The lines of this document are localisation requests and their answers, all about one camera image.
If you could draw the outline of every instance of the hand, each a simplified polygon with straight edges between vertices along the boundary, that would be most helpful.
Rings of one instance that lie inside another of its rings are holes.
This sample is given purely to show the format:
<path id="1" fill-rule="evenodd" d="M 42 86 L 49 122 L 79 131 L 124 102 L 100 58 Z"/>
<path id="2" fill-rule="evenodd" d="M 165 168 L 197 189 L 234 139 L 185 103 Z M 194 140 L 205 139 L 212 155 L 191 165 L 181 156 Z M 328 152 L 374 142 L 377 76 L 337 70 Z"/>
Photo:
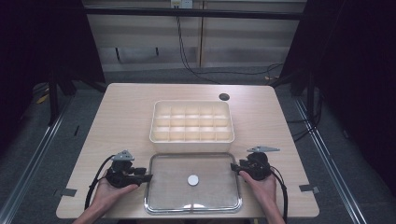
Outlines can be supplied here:
<path id="1" fill-rule="evenodd" d="M 73 222 L 74 224 L 93 223 L 102 217 L 122 196 L 138 188 L 137 185 L 128 185 L 122 189 L 114 188 L 108 183 L 105 176 L 106 172 L 98 182 L 91 205 Z"/>
<path id="2" fill-rule="evenodd" d="M 240 171 L 239 174 L 250 185 L 254 196 L 262 207 L 268 223 L 285 223 L 276 204 L 276 178 L 269 175 L 264 180 L 254 180 L 247 172 Z"/>

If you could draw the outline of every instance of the white plastic tray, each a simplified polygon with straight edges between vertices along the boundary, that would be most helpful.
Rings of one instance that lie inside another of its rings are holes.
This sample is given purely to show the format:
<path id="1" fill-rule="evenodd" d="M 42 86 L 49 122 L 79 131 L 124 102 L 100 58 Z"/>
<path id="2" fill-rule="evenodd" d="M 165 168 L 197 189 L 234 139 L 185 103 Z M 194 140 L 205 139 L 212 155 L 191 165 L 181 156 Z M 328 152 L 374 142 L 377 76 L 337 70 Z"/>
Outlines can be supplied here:
<path id="1" fill-rule="evenodd" d="M 230 107 L 222 101 L 159 101 L 149 139 L 158 152 L 227 152 L 234 140 Z"/>

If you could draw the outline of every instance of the wall outlet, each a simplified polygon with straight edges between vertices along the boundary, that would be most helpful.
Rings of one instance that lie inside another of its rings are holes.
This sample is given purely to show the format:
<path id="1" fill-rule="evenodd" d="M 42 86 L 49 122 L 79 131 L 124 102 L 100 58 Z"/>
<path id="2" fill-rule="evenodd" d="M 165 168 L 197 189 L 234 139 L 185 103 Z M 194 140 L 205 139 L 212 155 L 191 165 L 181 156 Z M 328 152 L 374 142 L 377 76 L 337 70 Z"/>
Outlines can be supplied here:
<path id="1" fill-rule="evenodd" d="M 192 8 L 192 0 L 181 0 L 182 8 Z"/>
<path id="2" fill-rule="evenodd" d="M 171 8 L 181 8 L 181 0 L 171 0 Z"/>

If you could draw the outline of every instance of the glass tray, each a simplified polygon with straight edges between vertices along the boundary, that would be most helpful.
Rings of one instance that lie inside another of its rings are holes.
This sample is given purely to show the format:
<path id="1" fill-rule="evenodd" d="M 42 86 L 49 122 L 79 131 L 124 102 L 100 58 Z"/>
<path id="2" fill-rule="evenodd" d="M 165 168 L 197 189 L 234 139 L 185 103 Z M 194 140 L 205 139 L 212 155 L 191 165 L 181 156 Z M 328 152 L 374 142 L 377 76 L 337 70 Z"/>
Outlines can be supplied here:
<path id="1" fill-rule="evenodd" d="M 146 211 L 152 215 L 237 212 L 242 200 L 236 173 L 230 167 L 234 161 L 229 153 L 154 155 Z M 198 183 L 193 183 L 196 178 L 192 175 L 198 176 Z"/>

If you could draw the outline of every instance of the white disc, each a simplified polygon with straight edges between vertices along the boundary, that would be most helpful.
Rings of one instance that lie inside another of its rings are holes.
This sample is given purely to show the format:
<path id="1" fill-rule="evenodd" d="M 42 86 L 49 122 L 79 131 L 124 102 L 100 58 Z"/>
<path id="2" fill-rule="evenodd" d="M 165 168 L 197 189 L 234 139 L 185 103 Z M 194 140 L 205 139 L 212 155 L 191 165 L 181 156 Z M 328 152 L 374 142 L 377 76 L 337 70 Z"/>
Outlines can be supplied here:
<path id="1" fill-rule="evenodd" d="M 187 181 L 190 186 L 196 186 L 199 182 L 198 175 L 190 175 Z"/>

